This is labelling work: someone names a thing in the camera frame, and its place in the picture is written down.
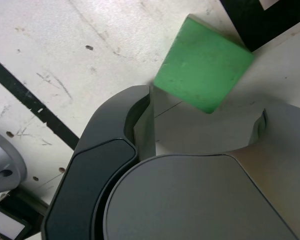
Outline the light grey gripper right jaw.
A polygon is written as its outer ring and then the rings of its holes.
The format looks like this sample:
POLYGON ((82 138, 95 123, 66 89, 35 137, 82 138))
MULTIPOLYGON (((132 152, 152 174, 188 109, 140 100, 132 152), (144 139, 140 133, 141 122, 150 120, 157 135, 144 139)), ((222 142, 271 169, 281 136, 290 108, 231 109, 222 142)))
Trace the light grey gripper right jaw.
POLYGON ((300 240, 300 108, 264 109, 251 143, 134 166, 104 210, 106 240, 300 240))

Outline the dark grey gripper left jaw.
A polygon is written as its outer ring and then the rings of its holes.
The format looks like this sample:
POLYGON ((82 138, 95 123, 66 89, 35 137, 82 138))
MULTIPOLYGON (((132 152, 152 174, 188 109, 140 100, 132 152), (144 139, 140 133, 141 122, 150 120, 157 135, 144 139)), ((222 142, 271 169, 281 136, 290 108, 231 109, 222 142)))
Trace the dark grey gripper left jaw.
POLYGON ((140 161, 156 155, 148 85, 104 102, 87 123, 41 227, 45 240, 101 240, 111 190, 140 161))

